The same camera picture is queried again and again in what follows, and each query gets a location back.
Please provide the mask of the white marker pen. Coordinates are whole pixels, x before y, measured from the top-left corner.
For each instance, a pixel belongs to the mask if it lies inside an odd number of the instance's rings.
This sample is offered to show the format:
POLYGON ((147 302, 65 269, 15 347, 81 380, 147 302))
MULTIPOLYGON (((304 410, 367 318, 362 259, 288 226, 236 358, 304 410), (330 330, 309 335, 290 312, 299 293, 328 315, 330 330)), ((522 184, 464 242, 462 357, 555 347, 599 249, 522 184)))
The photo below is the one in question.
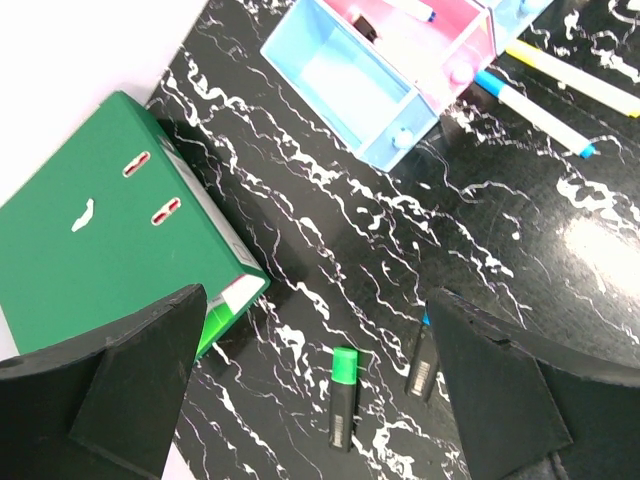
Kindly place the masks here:
POLYGON ((436 18, 435 10, 421 0, 385 0, 385 3, 420 22, 430 23, 436 18))

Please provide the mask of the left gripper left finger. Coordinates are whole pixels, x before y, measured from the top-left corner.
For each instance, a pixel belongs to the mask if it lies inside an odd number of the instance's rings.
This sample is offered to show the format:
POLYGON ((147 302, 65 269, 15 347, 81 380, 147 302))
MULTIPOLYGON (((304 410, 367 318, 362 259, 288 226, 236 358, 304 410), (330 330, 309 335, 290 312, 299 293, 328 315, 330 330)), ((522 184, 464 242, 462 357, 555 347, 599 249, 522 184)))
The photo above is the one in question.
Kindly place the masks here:
POLYGON ((161 478, 206 308, 204 287, 188 285, 2 361, 2 478, 161 478))

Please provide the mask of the pink bin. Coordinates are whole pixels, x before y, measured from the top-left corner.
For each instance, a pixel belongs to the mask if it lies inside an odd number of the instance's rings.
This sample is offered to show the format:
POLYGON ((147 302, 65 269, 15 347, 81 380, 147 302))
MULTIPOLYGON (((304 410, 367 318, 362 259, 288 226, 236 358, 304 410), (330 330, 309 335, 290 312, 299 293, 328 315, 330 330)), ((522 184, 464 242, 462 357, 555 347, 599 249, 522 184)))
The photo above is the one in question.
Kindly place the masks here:
POLYGON ((330 8, 442 113, 495 58, 491 14, 477 1, 423 1, 420 22, 385 1, 330 1, 330 8))

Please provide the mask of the green ring binder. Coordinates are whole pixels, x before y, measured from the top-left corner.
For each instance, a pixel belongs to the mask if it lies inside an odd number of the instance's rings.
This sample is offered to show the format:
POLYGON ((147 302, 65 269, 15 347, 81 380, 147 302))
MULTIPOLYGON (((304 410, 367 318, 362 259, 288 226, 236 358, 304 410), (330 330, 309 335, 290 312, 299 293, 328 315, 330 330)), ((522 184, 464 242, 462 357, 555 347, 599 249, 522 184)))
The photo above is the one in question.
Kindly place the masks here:
POLYGON ((1 315, 31 353, 189 284, 206 352, 269 279, 153 115, 115 92, 2 206, 1 315))

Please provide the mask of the light blue bin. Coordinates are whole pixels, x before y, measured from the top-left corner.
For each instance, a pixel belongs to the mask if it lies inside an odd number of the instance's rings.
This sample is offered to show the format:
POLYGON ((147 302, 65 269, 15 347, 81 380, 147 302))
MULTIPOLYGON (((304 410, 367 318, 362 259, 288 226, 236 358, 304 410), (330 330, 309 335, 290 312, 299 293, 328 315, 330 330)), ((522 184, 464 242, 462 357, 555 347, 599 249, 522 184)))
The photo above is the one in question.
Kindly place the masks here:
POLYGON ((436 125, 421 92, 324 1, 296 1, 262 56, 359 161, 389 172, 436 125))

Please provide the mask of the yellow capped white marker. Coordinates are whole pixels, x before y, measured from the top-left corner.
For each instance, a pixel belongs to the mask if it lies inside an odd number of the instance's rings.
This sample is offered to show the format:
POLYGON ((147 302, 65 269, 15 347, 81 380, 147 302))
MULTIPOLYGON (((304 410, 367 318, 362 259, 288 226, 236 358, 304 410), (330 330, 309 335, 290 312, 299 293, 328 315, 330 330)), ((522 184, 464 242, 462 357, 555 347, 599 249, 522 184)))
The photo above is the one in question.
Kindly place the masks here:
POLYGON ((524 41, 514 40, 505 52, 584 95, 629 116, 639 117, 639 98, 561 61, 524 41))

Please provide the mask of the teal blue bin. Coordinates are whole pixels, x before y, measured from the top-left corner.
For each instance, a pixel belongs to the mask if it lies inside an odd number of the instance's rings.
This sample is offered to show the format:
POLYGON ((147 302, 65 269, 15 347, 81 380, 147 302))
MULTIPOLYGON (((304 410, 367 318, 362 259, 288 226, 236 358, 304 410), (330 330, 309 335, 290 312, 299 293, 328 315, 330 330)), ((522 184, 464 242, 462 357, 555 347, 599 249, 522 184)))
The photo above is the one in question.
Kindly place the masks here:
POLYGON ((497 54, 502 54, 551 3, 552 0, 479 1, 491 14, 497 54))

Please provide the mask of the blue capped white marker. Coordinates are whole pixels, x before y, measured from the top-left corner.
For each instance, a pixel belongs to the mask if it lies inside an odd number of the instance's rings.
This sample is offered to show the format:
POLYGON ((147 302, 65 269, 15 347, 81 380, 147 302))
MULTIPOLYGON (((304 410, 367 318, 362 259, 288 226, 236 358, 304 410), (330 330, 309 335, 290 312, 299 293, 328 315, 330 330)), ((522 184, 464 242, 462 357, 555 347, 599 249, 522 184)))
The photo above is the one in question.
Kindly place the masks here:
POLYGON ((476 73, 474 81, 573 154, 588 158, 595 153, 596 149, 589 139, 488 71, 482 70, 476 73))

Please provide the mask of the green sharpener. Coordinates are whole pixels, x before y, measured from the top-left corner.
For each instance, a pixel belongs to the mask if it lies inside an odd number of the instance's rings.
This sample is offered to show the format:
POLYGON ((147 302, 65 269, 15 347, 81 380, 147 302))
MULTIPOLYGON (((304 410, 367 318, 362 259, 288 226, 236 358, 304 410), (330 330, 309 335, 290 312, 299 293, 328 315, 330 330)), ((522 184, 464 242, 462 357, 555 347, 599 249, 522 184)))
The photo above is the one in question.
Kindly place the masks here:
POLYGON ((356 411, 359 353, 336 347, 332 354, 329 398, 329 446, 342 452, 351 449, 356 411))

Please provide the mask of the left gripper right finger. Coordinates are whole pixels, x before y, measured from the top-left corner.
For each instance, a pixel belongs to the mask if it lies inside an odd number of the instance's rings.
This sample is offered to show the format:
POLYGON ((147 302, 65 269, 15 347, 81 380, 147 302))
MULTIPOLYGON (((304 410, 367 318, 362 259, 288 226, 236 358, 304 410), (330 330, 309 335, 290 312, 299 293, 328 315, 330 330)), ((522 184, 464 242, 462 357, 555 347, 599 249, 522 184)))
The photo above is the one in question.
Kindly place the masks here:
POLYGON ((441 369, 474 479, 636 479, 639 371, 428 294, 441 369))

